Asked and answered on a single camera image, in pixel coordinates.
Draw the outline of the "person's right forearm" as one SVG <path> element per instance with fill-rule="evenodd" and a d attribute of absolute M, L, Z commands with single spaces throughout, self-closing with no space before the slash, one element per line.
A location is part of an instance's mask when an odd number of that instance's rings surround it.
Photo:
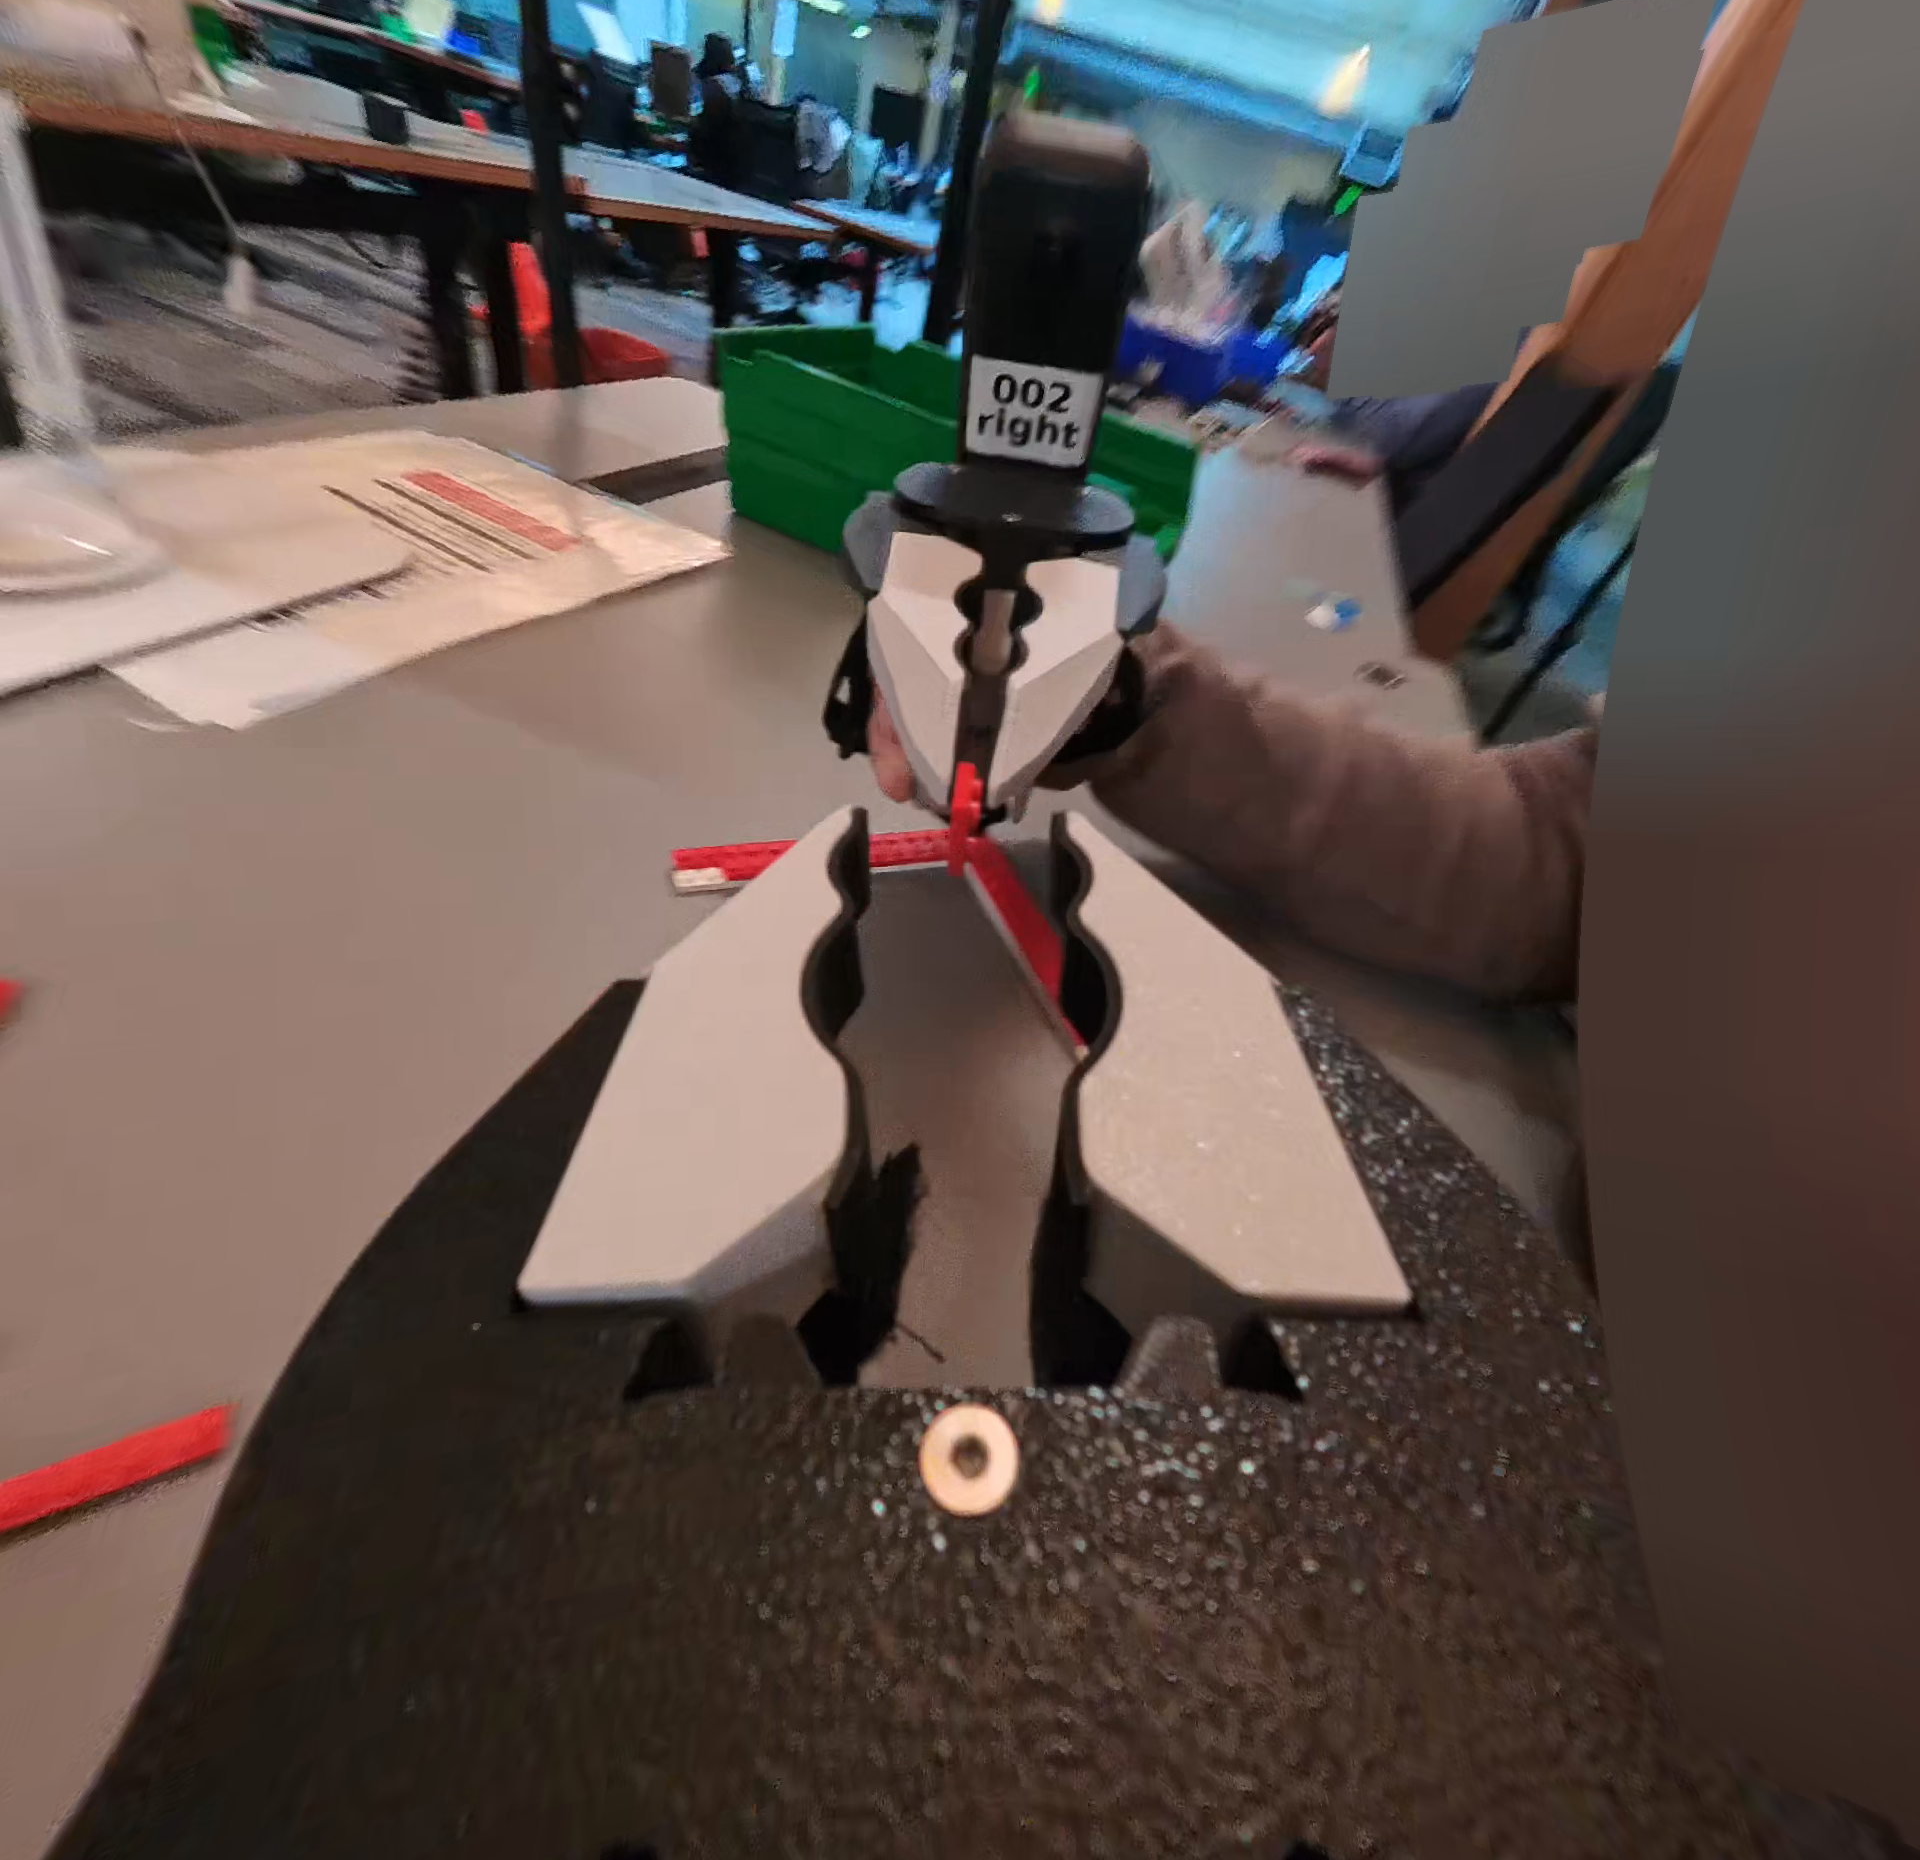
<path fill-rule="evenodd" d="M 1139 718 L 1086 764 L 1121 827 L 1334 954 L 1577 1002 L 1596 718 L 1476 747 L 1309 701 L 1167 624 L 1137 649 Z"/>

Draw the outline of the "long red lego frame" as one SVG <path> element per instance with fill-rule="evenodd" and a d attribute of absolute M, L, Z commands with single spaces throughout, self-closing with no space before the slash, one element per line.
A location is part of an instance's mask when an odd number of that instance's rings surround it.
<path fill-rule="evenodd" d="M 869 871 L 878 878 L 940 869 L 965 883 L 1068 1052 L 1086 1057 L 1086 1038 L 1075 1032 L 1063 1006 L 1065 944 L 1006 848 L 988 834 L 986 791 L 974 766 L 958 766 L 949 819 L 928 832 L 871 837 Z M 777 866 L 790 848 L 791 841 L 685 846 L 671 858 L 669 881 L 676 894 L 733 892 Z"/>

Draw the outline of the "clear bag with papers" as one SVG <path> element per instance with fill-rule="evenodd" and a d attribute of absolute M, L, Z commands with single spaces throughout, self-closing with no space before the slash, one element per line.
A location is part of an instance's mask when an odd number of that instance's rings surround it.
<path fill-rule="evenodd" d="M 407 548 L 394 576 L 114 662 L 173 720 L 245 731 L 449 647 L 719 564 L 728 548 L 517 456 L 421 429 L 214 452 L 304 475 Z"/>

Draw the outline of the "black overhead frame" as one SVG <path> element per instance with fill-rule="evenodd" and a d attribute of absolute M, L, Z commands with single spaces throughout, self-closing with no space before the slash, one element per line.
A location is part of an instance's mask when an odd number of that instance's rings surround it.
<path fill-rule="evenodd" d="M 620 163 L 620 170 L 639 183 L 650 183 L 653 194 L 593 194 L 586 183 L 566 176 L 565 169 L 565 85 L 550 39 L 549 0 L 517 0 L 517 4 L 520 110 L 527 117 L 533 165 L 531 218 L 550 289 L 550 351 L 557 387 L 575 389 L 588 381 L 575 302 L 573 243 L 566 240 L 573 217 L 598 213 L 616 220 L 680 225 L 708 234 L 815 241 L 829 243 L 834 254 L 843 254 L 848 247 L 859 248 L 862 261 L 854 273 L 861 286 L 862 318 L 875 311 L 884 257 L 924 261 L 939 254 L 940 233 L 924 220 L 864 213 L 843 202 L 816 199 L 804 199 L 793 208 L 784 208 L 779 202 L 696 185 L 685 176 L 627 162 Z"/>

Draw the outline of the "long wooden desk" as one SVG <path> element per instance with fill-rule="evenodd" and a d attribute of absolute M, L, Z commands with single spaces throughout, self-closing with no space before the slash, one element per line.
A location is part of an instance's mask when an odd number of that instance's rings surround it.
<path fill-rule="evenodd" d="M 231 192 L 233 220 L 242 229 L 393 234 L 419 243 L 440 396 L 456 401 L 476 396 L 472 335 L 462 293 L 464 266 L 472 266 L 487 302 L 494 385 L 504 394 L 527 389 L 508 248 L 534 243 L 529 146 L 469 130 L 396 144 L 364 130 L 210 119 L 162 101 L 116 107 L 31 98 L 22 108 L 34 135 L 47 195 L 61 211 L 185 217 L 212 209 L 196 183 L 176 170 L 150 176 L 127 199 L 114 199 L 109 181 L 127 176 L 127 149 L 136 146 L 180 156 L 214 153 L 277 160 L 322 170 L 322 178 L 306 176 L 283 188 L 238 183 Z M 659 169 L 612 154 L 565 149 L 566 176 L 577 176 L 593 194 L 655 192 L 650 183 L 620 170 L 621 162 Z"/>

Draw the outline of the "red and white lego strip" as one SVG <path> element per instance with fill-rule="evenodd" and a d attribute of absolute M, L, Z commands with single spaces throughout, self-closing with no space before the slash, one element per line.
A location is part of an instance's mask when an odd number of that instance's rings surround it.
<path fill-rule="evenodd" d="M 3 1481 L 11 1538 L 210 1465 L 228 1451 L 237 1410 L 205 1408 Z"/>

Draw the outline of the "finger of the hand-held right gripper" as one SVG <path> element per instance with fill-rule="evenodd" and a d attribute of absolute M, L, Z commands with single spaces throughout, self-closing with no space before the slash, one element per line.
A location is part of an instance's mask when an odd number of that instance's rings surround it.
<path fill-rule="evenodd" d="M 869 600 L 871 670 L 916 777 L 919 798 L 953 816 L 962 768 L 992 784 L 995 690 L 976 670 L 983 610 L 978 552 L 894 529 Z"/>
<path fill-rule="evenodd" d="M 1105 557 L 1029 566 L 1013 658 L 997 685 L 986 805 L 1018 821 L 1052 763 L 1088 722 L 1121 658 L 1121 568 Z"/>

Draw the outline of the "wooden chair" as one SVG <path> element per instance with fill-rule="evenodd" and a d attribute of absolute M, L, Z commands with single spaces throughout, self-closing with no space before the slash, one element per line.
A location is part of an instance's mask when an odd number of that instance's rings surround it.
<path fill-rule="evenodd" d="M 1804 2 L 1729 0 L 1642 234 L 1580 261 L 1561 319 L 1524 342 L 1465 445 L 1405 513 L 1410 642 L 1430 662 L 1463 651 L 1648 405 L 1703 305 Z"/>

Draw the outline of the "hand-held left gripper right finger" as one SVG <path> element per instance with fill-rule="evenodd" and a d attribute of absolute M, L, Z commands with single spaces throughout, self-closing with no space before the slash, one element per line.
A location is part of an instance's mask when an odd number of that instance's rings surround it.
<path fill-rule="evenodd" d="M 1414 1289 L 1274 975 L 1080 812 L 1050 834 L 1082 1286 L 1132 1335 L 1405 1319 Z"/>

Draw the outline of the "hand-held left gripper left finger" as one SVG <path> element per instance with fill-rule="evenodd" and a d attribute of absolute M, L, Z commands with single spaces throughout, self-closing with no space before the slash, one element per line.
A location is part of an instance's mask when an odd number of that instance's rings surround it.
<path fill-rule="evenodd" d="M 659 958 L 520 1266 L 536 1311 L 806 1312 L 869 1162 L 869 816 L 843 807 Z"/>

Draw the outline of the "green storage bin stack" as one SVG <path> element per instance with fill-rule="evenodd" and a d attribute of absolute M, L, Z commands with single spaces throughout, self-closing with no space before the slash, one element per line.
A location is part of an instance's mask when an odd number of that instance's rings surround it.
<path fill-rule="evenodd" d="M 1075 332 L 1013 312 L 962 355 L 873 326 L 722 332 L 733 511 L 825 552 L 873 497 L 1033 559 L 1164 543 L 1189 525 L 1199 449 L 1105 408 L 1116 335 L 1116 316 Z"/>

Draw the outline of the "orange traffic cone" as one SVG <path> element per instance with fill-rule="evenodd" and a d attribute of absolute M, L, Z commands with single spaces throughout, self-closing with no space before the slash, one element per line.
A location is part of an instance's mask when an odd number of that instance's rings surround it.
<path fill-rule="evenodd" d="M 531 387 L 557 387 L 554 355 L 554 302 L 542 259 L 533 243 L 508 248 L 518 316 L 520 365 Z M 581 328 L 584 385 L 623 385 L 671 378 L 671 355 L 644 339 L 612 328 Z"/>

